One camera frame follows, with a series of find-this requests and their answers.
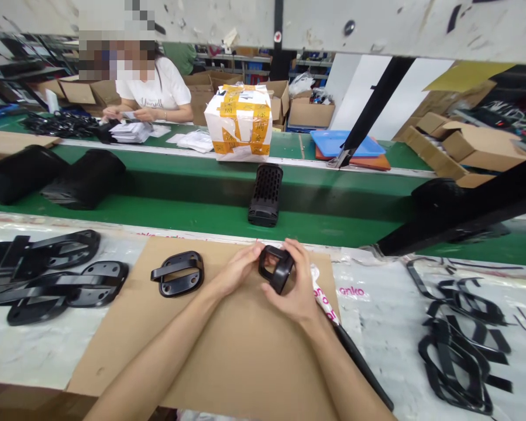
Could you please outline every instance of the brown cardboard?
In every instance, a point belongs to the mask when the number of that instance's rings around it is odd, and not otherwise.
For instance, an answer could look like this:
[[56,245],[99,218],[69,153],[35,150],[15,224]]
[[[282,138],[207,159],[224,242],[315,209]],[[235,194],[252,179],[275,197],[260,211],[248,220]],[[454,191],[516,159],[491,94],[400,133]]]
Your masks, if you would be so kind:
[[196,73],[190,76],[183,76],[185,85],[191,91],[191,108],[193,120],[197,126],[206,126],[204,110],[206,105],[214,96],[212,78],[208,72]]
[[460,122],[446,123],[441,129],[453,130],[442,146],[462,165],[502,172],[526,160],[526,152],[513,143],[520,138],[512,133]]
[[417,123],[417,128],[438,139],[444,136],[444,134],[448,131],[447,129],[444,129],[442,125],[448,123],[449,121],[450,120],[446,117],[434,114],[433,112],[428,112],[423,118],[419,120]]
[[56,94],[58,99],[65,99],[64,91],[60,86],[61,79],[53,79],[50,81],[42,82],[38,84],[38,90],[44,98],[46,98],[46,90],[49,89]]
[[463,101],[469,108],[474,108],[496,85],[495,82],[487,80],[463,93],[431,91],[417,107],[412,117],[423,117],[428,112],[443,115],[459,101]]
[[273,91],[270,102],[273,121],[284,119],[290,108],[288,81],[261,82],[259,85],[265,85],[268,91]]
[[434,170],[437,176],[452,178],[456,180],[460,187],[477,187],[494,178],[493,175],[477,174],[466,170],[446,153],[434,146],[414,127],[408,127],[403,133],[403,141]]
[[218,92],[218,88],[222,85],[235,85],[237,82],[243,82],[243,75],[226,73],[217,70],[207,70],[204,72],[195,73],[195,75],[209,75],[212,80],[212,90],[214,93]]
[[290,104],[288,124],[292,126],[329,127],[335,105],[310,103],[309,98],[294,98]]
[[[168,256],[195,250],[204,260],[207,284],[242,247],[150,238],[67,391],[100,395],[197,294],[163,298],[158,285],[150,281],[152,269]],[[321,273],[319,286],[338,311],[329,256],[312,253],[311,260]],[[260,290],[262,282],[266,281],[253,270],[245,283],[219,304],[160,406],[265,421],[338,419],[304,333],[268,303]]]
[[79,75],[60,80],[60,85],[71,103],[94,104],[106,107],[121,101],[116,93],[115,81],[82,81]]
[[392,141],[403,142],[403,133],[407,130],[408,127],[415,127],[420,120],[420,117],[409,117],[407,121],[403,123],[401,129],[399,129],[399,131],[393,137]]

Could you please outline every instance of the paper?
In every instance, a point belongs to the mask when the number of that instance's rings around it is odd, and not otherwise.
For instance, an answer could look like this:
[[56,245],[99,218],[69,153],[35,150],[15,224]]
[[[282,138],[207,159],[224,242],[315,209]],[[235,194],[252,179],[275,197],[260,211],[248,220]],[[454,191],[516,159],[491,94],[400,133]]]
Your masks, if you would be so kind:
[[465,92],[486,81],[491,76],[515,66],[514,63],[481,63],[463,61],[440,75],[423,91]]
[[170,131],[171,126],[153,125],[153,132],[150,133],[150,136],[162,137],[164,134],[167,134]]
[[[75,369],[67,392],[100,395],[242,247],[151,237]],[[191,294],[163,298],[150,273],[167,257],[187,250],[202,256],[204,285]],[[338,315],[331,258],[310,256],[320,271],[319,286]],[[338,419],[307,338],[268,302],[260,289],[263,282],[267,281],[251,271],[238,290],[218,305],[159,405],[252,420]],[[293,282],[288,280],[286,290]]]
[[176,134],[172,135],[169,139],[167,139],[165,142],[166,143],[177,144],[179,142],[179,140],[181,140],[183,137],[185,137],[184,134],[176,133]]

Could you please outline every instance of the white panel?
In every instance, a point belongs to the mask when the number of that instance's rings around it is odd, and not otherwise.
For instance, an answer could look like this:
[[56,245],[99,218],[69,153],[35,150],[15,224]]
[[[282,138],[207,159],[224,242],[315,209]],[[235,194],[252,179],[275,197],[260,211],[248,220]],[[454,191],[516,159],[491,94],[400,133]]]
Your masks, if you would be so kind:
[[[352,129],[373,92],[371,86],[377,84],[389,61],[390,57],[362,56],[330,129]],[[453,60],[416,59],[370,129],[369,135],[378,140],[391,140],[428,94],[423,89],[449,69],[452,63]]]
[[362,56],[345,99],[336,110],[335,118],[329,127],[331,130],[352,129],[372,94],[370,87],[378,83],[390,60],[391,57]]
[[[73,34],[82,0],[0,0],[0,31]],[[526,63],[526,0],[288,0],[283,47],[387,56]],[[271,0],[149,0],[165,28],[160,40],[221,44],[234,29],[239,45],[270,47]],[[452,12],[460,5],[455,26]],[[116,22],[125,0],[96,1],[96,18]],[[345,36],[349,20],[355,31]]]

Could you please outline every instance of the cardboard box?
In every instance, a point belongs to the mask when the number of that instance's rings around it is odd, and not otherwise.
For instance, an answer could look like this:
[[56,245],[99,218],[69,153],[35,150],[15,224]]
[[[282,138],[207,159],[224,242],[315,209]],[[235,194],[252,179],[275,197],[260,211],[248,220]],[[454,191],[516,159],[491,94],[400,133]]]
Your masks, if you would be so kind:
[[65,99],[66,96],[64,95],[64,91],[62,90],[62,87],[60,86],[60,81],[61,79],[53,79],[50,81],[39,83],[38,90],[43,96],[43,98],[46,98],[46,90],[49,89],[56,94],[58,99]]
[[428,112],[444,115],[447,114],[450,109],[457,107],[461,101],[463,101],[469,108],[474,108],[496,85],[495,82],[487,80],[480,83],[475,88],[463,93],[447,91],[429,92],[427,97],[423,99],[421,104],[413,112],[411,117],[402,125],[401,129],[396,133],[392,140],[395,142],[402,142],[403,133],[407,128],[409,126],[415,127],[418,121]]
[[243,75],[226,73],[223,71],[217,70],[207,70],[200,73],[195,73],[193,76],[197,75],[208,75],[212,80],[212,90],[214,93],[218,92],[218,88],[223,85],[235,85],[237,82],[243,82]]
[[468,171],[433,145],[414,127],[408,127],[403,133],[403,141],[434,170],[437,176],[451,178],[460,187],[477,187],[494,178],[493,175],[478,174],[474,170]]
[[208,72],[201,72],[190,76],[183,76],[185,85],[191,91],[192,122],[197,126],[206,126],[204,110],[214,96],[212,79]]
[[433,112],[428,112],[417,122],[417,129],[421,129],[426,134],[430,134],[432,137],[440,139],[448,132],[448,130],[442,126],[450,121],[451,120],[446,117],[434,114]]
[[273,110],[273,121],[279,122],[284,120],[286,113],[290,108],[290,93],[288,91],[288,81],[261,82],[259,85],[265,85],[270,95],[270,107]]
[[115,81],[82,81],[79,75],[60,80],[66,99],[71,103],[93,104],[107,107],[121,102]]
[[442,146],[461,165],[503,172],[526,161],[526,152],[514,144],[520,138],[512,133],[460,122],[441,129],[449,133]]
[[335,104],[310,103],[309,97],[294,98],[290,103],[288,124],[292,126],[329,127]]
[[225,85],[214,95],[204,116],[218,161],[266,162],[273,131],[265,86]]
[[[242,247],[212,241],[149,238],[74,370],[67,391],[100,395],[199,293],[163,298],[158,285],[149,280],[152,268],[167,256],[195,250],[204,260],[201,288],[206,288]],[[310,256],[319,268],[319,286],[338,315],[331,258],[318,253]],[[286,291],[293,281],[288,280]],[[256,271],[251,271],[237,291],[218,305],[160,406],[254,420],[338,420],[307,338],[295,323],[268,303],[260,291],[263,282],[266,281]]]

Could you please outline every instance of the workbench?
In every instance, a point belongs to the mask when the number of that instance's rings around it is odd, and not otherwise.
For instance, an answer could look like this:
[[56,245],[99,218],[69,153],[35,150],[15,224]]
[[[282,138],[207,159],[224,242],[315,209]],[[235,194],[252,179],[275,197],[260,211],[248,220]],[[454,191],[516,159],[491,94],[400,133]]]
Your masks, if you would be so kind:
[[[0,130],[26,133],[23,116],[0,119]],[[428,178],[430,168],[404,143],[379,143],[387,150],[390,173],[327,170],[315,161],[308,134],[273,132],[271,159],[284,170],[280,217],[274,228],[249,224],[249,206],[257,164],[219,163],[166,140],[201,127],[171,125],[171,132],[143,145],[108,146],[126,165],[123,180],[95,210],[69,210],[38,193],[1,212],[176,229],[188,232],[361,247],[375,243],[413,217],[410,194]],[[54,152],[69,163],[97,139],[66,140]],[[437,244],[422,254],[526,265],[526,218],[506,223],[511,234],[478,244]]]

